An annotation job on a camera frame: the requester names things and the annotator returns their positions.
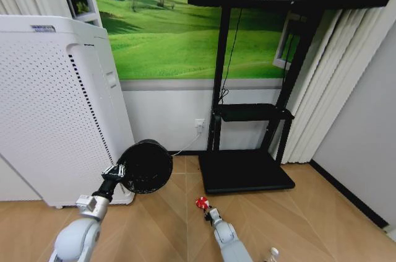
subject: black tv stand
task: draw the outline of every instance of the black tv stand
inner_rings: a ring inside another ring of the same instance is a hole
[[[305,32],[300,41],[290,69],[286,75],[276,104],[219,104],[231,7],[222,7],[218,36],[216,70],[209,124],[207,152],[199,156],[200,169],[208,194],[239,191],[282,190],[294,188],[295,183],[281,168],[283,152],[294,116],[286,109],[287,101],[297,80],[322,10],[309,10]],[[283,129],[276,159],[269,154],[273,136],[283,120]],[[268,121],[259,149],[220,151],[222,122]]]

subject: black round lid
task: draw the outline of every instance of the black round lid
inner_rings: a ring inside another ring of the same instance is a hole
[[[152,139],[128,148],[117,163],[125,166],[121,183],[137,194],[152,193],[161,188],[169,180],[173,168],[168,151]]]

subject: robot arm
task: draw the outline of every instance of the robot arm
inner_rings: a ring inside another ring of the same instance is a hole
[[[106,215],[114,189],[124,175],[123,165],[110,166],[102,174],[104,181],[99,190],[92,196],[80,196],[76,205],[83,218],[71,222],[58,234],[49,262],[90,261],[99,239],[100,223]]]
[[[215,229],[215,238],[224,262],[253,262],[234,227],[220,217],[217,208],[209,207],[209,211],[205,212],[205,219],[209,220]]]

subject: wall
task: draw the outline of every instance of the wall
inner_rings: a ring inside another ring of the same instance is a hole
[[[231,90],[225,103],[273,103],[278,92],[277,89]],[[177,151],[196,136],[194,120],[205,118],[204,132],[189,149],[206,149],[211,90],[124,91],[123,94],[136,141],[156,139],[168,150]],[[265,123],[223,123],[221,149],[257,148]]]
[[[317,150],[314,160],[396,227],[396,25]]]

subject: stand base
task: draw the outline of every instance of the stand base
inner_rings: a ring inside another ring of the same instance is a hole
[[[199,156],[199,165],[207,194],[295,187],[271,155],[261,150],[208,151]]]

